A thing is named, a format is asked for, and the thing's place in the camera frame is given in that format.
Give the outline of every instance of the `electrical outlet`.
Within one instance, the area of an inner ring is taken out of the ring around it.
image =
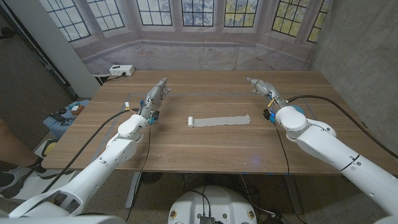
[[[135,69],[132,65],[112,65],[109,71],[112,76],[121,76],[123,72],[126,72],[126,76],[131,76]]]

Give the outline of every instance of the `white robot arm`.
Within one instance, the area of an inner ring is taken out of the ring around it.
[[[30,198],[9,214],[19,217],[73,217],[83,212],[87,202],[102,186],[113,170],[129,160],[142,139],[141,129],[158,118],[157,111],[169,93],[163,78],[147,94],[138,114],[132,115],[109,140],[105,151],[69,183],[55,190]]]
[[[270,120],[286,130],[286,137],[313,157],[339,170],[380,205],[388,214],[398,215],[398,180],[336,138],[333,128],[307,119],[282,99],[270,83],[247,78],[254,92],[268,100]]]

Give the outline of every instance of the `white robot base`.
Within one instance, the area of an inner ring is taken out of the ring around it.
[[[174,202],[170,209],[168,224],[257,223],[253,207],[240,194],[225,187],[206,186],[204,195],[208,199],[207,202],[206,198],[202,198],[203,188],[204,186],[195,188]]]

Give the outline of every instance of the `window pane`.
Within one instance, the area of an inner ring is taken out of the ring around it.
[[[257,1],[256,0],[248,0],[248,7],[246,9],[247,13],[256,13],[257,9]]]
[[[101,13],[100,13],[100,9],[98,9],[97,4],[90,3],[89,5],[90,5],[90,8],[91,8],[91,11],[93,11],[94,16],[95,17],[100,17]]]
[[[235,14],[231,13],[231,14],[225,14],[225,23],[224,26],[226,27],[232,27],[234,26],[234,17]]]
[[[69,38],[68,32],[65,30],[65,28],[61,28],[60,31],[61,31],[61,33],[63,34],[63,36],[64,36],[69,42],[72,41],[72,40]]]
[[[118,7],[116,6],[116,2],[114,0],[106,0],[106,5],[111,14],[119,13]]]
[[[183,22],[185,26],[193,26],[193,14],[191,12],[183,12]]]
[[[276,31],[280,31],[280,28],[282,28],[282,24],[283,24],[284,20],[282,18],[276,17],[275,18],[275,22],[274,22],[274,26],[273,26],[273,30]]]
[[[170,14],[169,0],[137,0],[142,25],[163,25],[171,26],[172,17]],[[183,0],[183,11],[191,10],[188,1]]]
[[[116,26],[114,25],[112,16],[104,16],[104,20],[105,20],[106,25],[108,25],[109,29],[115,29],[116,28]]]
[[[162,18],[160,17],[160,12],[150,12],[152,17],[152,23],[154,25],[162,25]]]
[[[203,3],[203,12],[213,12],[214,0],[204,0]]]
[[[169,0],[159,0],[159,6],[162,12],[170,12]]]
[[[295,37],[303,21],[307,0],[281,0],[272,30]]]
[[[141,19],[143,25],[152,25],[152,19],[150,18],[150,12],[141,12]]]
[[[243,26],[251,27],[254,24],[254,14],[246,14]]]
[[[72,0],[39,1],[69,42],[90,35]]]
[[[149,4],[150,11],[158,11],[159,12],[158,0],[148,0],[148,4]]]
[[[327,12],[329,10],[329,4],[330,4],[330,0],[323,1],[322,6],[319,10],[317,19],[314,22],[314,25],[312,27],[311,34],[308,36],[308,41],[311,41],[314,43],[317,42],[319,33],[321,32],[323,22],[325,21]]]
[[[67,30],[71,40],[80,39],[79,33],[77,32],[77,30],[73,25],[65,27],[65,30]]]
[[[138,8],[140,11],[149,11],[149,6],[147,0],[137,0]]]
[[[51,17],[51,19],[54,21],[55,25],[57,25],[57,27],[61,27],[62,24],[60,22],[60,20],[58,19],[57,15],[55,15],[55,12],[49,12],[49,16]]]
[[[107,7],[107,5],[105,4],[104,1],[99,1],[99,2],[96,2],[96,3],[97,3],[97,6],[98,6],[99,11],[101,12],[102,16],[107,16],[107,15],[110,14],[110,12],[108,10],[108,7]]]
[[[213,26],[213,13],[204,13],[203,14],[203,25],[204,26]]]
[[[63,7],[75,6],[72,0],[61,0],[61,4]]]
[[[226,0],[225,12],[235,13],[236,0]]]
[[[80,37],[86,37],[89,35],[87,28],[84,23],[80,22],[75,24],[76,30],[79,32]]]
[[[256,17],[257,4],[258,0],[227,0],[224,26],[252,27]]]
[[[321,29],[318,29],[316,27],[312,28],[311,34],[310,34],[310,37],[308,38],[308,40],[316,43],[320,32],[321,32]]]
[[[108,26],[106,25],[103,17],[97,18],[97,22],[98,22],[99,26],[101,27],[101,30],[108,30]]]
[[[115,0],[87,0],[102,31],[124,27]]]
[[[192,12],[192,0],[182,0],[182,11]]]
[[[235,27],[243,26],[244,14],[235,14]]]
[[[172,16],[169,12],[161,12],[163,25],[171,25],[172,24]]]
[[[72,20],[72,23],[76,24],[78,22],[81,22],[81,17],[75,7],[66,9],[66,12],[68,13],[69,18]]]
[[[291,26],[292,26],[292,21],[288,21],[287,19],[285,19],[280,31],[285,34],[288,34]]]
[[[203,12],[203,1],[202,0],[193,0],[193,11],[194,12]]]
[[[116,27],[122,27],[123,22],[122,19],[120,18],[119,14],[112,15],[113,22],[115,23]]]

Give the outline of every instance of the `wall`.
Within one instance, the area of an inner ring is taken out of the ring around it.
[[[365,125],[398,153],[398,2],[335,0],[312,55]]]
[[[6,1],[80,97],[93,97],[100,84],[91,75],[39,1]]]

